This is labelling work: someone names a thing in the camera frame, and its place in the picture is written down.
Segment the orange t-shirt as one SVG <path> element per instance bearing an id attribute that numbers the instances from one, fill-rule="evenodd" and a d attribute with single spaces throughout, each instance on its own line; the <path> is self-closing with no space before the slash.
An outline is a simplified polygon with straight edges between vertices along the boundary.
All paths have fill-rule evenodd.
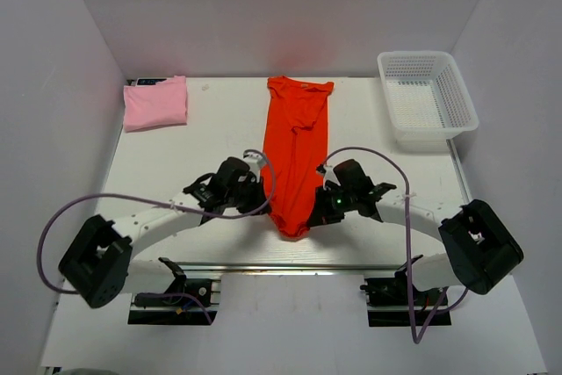
<path id="1" fill-rule="evenodd" d="M 297 240 L 308 231 L 315 189 L 322 185 L 316 167 L 328 154 L 328 99 L 332 82 L 311 83 L 271 77 L 263 152 L 273 169 L 262 172 L 272 195 L 270 218 L 280 234 Z"/>

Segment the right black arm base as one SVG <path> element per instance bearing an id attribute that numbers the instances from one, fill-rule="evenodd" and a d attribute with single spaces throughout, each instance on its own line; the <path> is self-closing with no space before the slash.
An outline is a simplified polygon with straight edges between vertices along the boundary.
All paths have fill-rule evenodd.
<path id="1" fill-rule="evenodd" d="M 367 304 L 371 328 L 405 328 L 410 326 L 407 301 L 407 266 L 402 264 L 391 277 L 367 277 L 360 285 Z M 415 325 L 420 328 L 438 303 L 443 288 L 426 292 L 413 289 Z"/>

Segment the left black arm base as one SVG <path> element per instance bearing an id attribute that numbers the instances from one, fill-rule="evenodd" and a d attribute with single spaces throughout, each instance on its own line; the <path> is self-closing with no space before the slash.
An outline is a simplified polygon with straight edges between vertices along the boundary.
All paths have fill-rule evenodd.
<path id="1" fill-rule="evenodd" d="M 220 303 L 220 279 L 195 275 L 160 257 L 133 263 L 125 291 L 132 294 L 130 325 L 210 326 Z"/>

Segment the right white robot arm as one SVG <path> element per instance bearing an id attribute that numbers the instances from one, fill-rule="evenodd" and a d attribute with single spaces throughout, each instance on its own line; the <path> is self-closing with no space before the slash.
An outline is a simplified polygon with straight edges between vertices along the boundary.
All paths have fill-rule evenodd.
<path id="1" fill-rule="evenodd" d="M 374 184 L 359 162 L 349 159 L 332 167 L 320 165 L 321 186 L 315 190 L 309 227 L 336 224 L 346 213 L 425 234 L 444 246 L 433 256 L 418 256 L 396 271 L 396 291 L 409 304 L 429 290 L 463 286 L 488 294 L 518 266 L 524 254 L 491 208 L 479 199 L 461 206 L 408 198 L 396 185 Z"/>

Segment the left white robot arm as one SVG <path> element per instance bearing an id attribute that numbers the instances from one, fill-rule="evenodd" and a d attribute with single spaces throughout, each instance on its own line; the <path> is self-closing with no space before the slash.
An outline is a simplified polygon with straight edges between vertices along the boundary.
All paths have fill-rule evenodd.
<path id="1" fill-rule="evenodd" d="M 166 202 L 148 199 L 148 209 L 108 220 L 88 218 L 59 263 L 60 273 L 89 307 L 109 304 L 121 293 L 168 304 L 190 300 L 186 276 L 166 257 L 141 261 L 139 254 L 171 236 L 211 220 L 265 214 L 272 196 L 264 189 L 267 157 L 247 150 L 229 157 L 214 173 L 198 178 Z"/>

